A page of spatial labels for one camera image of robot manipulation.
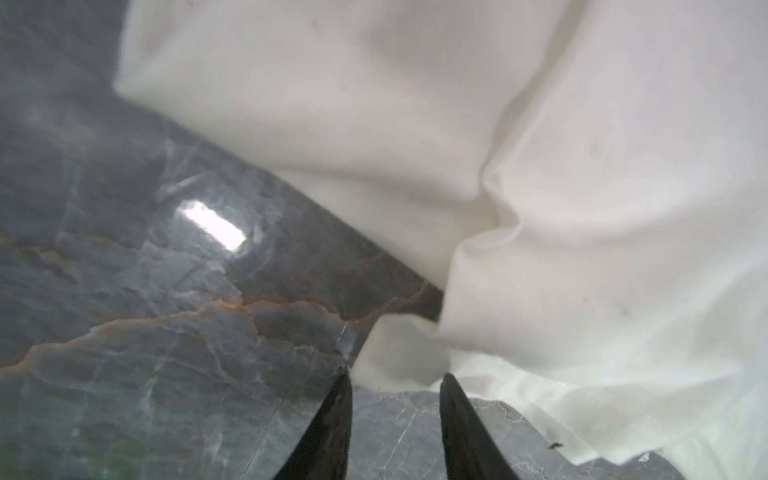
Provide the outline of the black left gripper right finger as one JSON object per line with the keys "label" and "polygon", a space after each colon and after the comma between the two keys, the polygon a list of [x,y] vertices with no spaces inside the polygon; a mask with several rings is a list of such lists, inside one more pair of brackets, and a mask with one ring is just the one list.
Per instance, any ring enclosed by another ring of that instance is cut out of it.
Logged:
{"label": "black left gripper right finger", "polygon": [[518,480],[458,380],[443,376],[439,392],[448,480]]}

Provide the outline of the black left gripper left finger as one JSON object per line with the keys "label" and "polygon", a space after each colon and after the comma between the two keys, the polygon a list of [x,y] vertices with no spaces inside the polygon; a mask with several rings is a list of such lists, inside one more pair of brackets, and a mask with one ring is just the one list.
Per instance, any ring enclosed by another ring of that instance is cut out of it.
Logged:
{"label": "black left gripper left finger", "polygon": [[313,420],[274,480],[344,480],[353,419],[346,370],[333,383]]}

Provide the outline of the white t-shirt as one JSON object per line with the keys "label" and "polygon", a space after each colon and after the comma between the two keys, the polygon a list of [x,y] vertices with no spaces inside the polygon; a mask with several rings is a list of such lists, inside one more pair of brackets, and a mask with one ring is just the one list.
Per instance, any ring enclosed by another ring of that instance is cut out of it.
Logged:
{"label": "white t-shirt", "polygon": [[765,2],[133,1],[115,87],[443,291],[359,384],[766,477]]}

